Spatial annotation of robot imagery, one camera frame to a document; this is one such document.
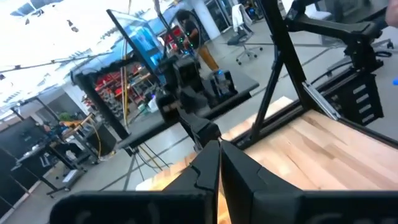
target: wall pillar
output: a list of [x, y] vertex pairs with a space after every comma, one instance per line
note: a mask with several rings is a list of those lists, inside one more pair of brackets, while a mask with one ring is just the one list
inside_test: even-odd
[[218, 37], [221, 32], [214, 22], [214, 19], [212, 18], [205, 2], [203, 0], [190, 0], [190, 4], [192, 5], [193, 10], [195, 10], [196, 14], [198, 15], [199, 20], [205, 28], [209, 38], [213, 40]]

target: black table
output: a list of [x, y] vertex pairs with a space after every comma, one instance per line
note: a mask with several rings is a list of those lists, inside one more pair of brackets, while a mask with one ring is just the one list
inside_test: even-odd
[[58, 152], [52, 146], [52, 144], [54, 144], [54, 142], [52, 142], [52, 141], [47, 141], [47, 142], [41, 144], [37, 149], [30, 151], [28, 154], [26, 154], [22, 158], [18, 159], [16, 161], [16, 165], [11, 169], [11, 172], [13, 172], [22, 167], [25, 168], [29, 173], [31, 173], [33, 176], [35, 176], [37, 179], [41, 180], [44, 184], [46, 184], [47, 186], [49, 186], [51, 188], [51, 191], [47, 192], [47, 195], [49, 195], [50, 197], [52, 197], [52, 194], [59, 192], [61, 190], [66, 190], [68, 187], [57, 188], [51, 182], [49, 182], [46, 178], [44, 178], [42, 175], [36, 175], [34, 172], [32, 172], [32, 170], [34, 170], [33, 167], [30, 166], [31, 165], [30, 161], [32, 159], [39, 160], [39, 157], [43, 156], [46, 152], [48, 152], [48, 153], [54, 155], [55, 157], [57, 157], [70, 170], [81, 169], [80, 166], [70, 162], [64, 155], [62, 155], [60, 152]]
[[[215, 119], [251, 98], [250, 91], [259, 86], [258, 82], [242, 73], [231, 71], [231, 75], [238, 94], [212, 109], [208, 106], [200, 108], [195, 114], [206, 119]], [[159, 111], [148, 114], [141, 120], [136, 120], [131, 124], [131, 134], [128, 138], [118, 142], [116, 149], [122, 149], [127, 146], [137, 147], [177, 122], [177, 119], [165, 122]]]
[[364, 0], [364, 6], [345, 16], [341, 21], [344, 24], [373, 21], [386, 13], [389, 0]]

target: person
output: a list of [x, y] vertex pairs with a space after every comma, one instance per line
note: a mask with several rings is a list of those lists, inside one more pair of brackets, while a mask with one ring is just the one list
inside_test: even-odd
[[191, 45], [193, 49], [197, 50], [200, 57], [212, 71], [219, 70], [220, 68], [218, 67], [218, 64], [214, 60], [213, 56], [211, 56], [208, 48], [204, 45], [205, 41], [203, 38], [200, 38], [199, 29], [190, 19], [190, 16], [191, 14], [183, 9], [179, 10], [176, 15], [177, 20], [183, 26], [184, 32], [187, 35], [187, 38], [183, 41], [184, 47], [189, 48]]
[[390, 0], [386, 11], [386, 22], [389, 26], [398, 28], [398, 0]]

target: computer monitor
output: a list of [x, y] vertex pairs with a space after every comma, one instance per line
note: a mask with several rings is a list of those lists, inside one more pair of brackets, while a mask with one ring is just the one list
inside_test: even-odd
[[159, 60], [163, 57], [163, 45], [149, 26], [150, 21], [108, 9], [106, 11], [121, 35], [142, 60], [149, 72], [155, 75]]

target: desk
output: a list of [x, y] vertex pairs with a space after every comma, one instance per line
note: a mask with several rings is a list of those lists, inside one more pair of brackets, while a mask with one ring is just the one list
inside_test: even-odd
[[[215, 119], [218, 116], [228, 112], [232, 108], [240, 105], [244, 101], [250, 99], [250, 91], [259, 86], [258, 82], [254, 81], [252, 78], [245, 74], [231, 72], [232, 78], [235, 83], [235, 88], [238, 94], [226, 100], [224, 103], [210, 109], [208, 106], [199, 109], [196, 114], [207, 119]], [[128, 138], [117, 143], [116, 149], [121, 149], [126, 146], [137, 147], [140, 144], [148, 141], [155, 135], [161, 133], [167, 128], [173, 126], [178, 121], [165, 122], [159, 111], [155, 113], [148, 114], [141, 120], [137, 120], [131, 124], [130, 132]]]
[[364, 6], [345, 16], [341, 21], [344, 24], [373, 21], [386, 13], [389, 0], [365, 0]]
[[[266, 117], [290, 104], [282, 97], [269, 106]], [[223, 138], [231, 140], [247, 131], [256, 115]], [[245, 150], [266, 169], [303, 190], [396, 190], [398, 151], [337, 121], [308, 111]], [[195, 158], [155, 175], [137, 190], [162, 190]], [[218, 198], [218, 223], [231, 223], [223, 189]]]

